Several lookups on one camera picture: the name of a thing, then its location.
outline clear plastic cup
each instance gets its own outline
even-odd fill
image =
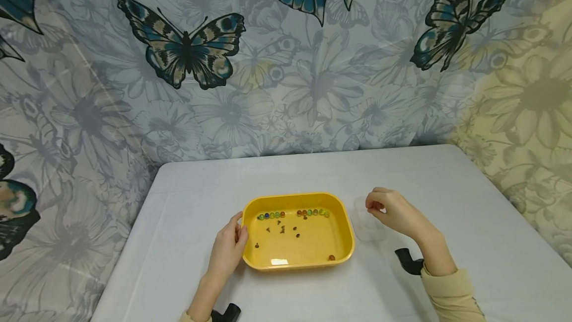
[[[356,236],[362,242],[376,242],[385,239],[385,227],[365,208],[365,197],[354,200],[354,209],[350,214]]]

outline beige sleeve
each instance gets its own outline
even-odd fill
[[[181,318],[179,319],[179,322],[195,322],[195,321],[193,321],[193,319],[190,318],[189,315],[187,314],[187,311],[185,311],[182,313]]]
[[[421,280],[440,322],[486,322],[473,297],[473,285],[467,270],[435,277],[423,266]]]

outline black clamp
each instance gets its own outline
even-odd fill
[[[224,315],[219,314],[218,311],[215,310],[211,313],[213,322],[236,322],[239,315],[240,308],[234,303],[231,303],[226,307]]]
[[[421,270],[423,269],[423,262],[425,261],[422,258],[418,258],[413,260],[411,254],[409,253],[409,249],[397,249],[395,250],[395,254],[401,262],[401,267],[406,270],[411,275],[418,275],[421,276]]]

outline yellow tray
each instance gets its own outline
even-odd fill
[[[330,217],[312,214],[305,220],[297,216],[298,210],[308,209],[322,209]],[[284,212],[285,217],[259,220],[260,214],[272,212]],[[244,208],[242,224],[247,226],[250,237],[244,261],[260,271],[334,266],[347,261],[354,252],[354,233],[346,209],[332,194],[256,198]]]

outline fabric backdrop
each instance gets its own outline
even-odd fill
[[[572,0],[123,1],[0,0],[0,321],[90,318],[168,161],[453,143],[572,264]]]

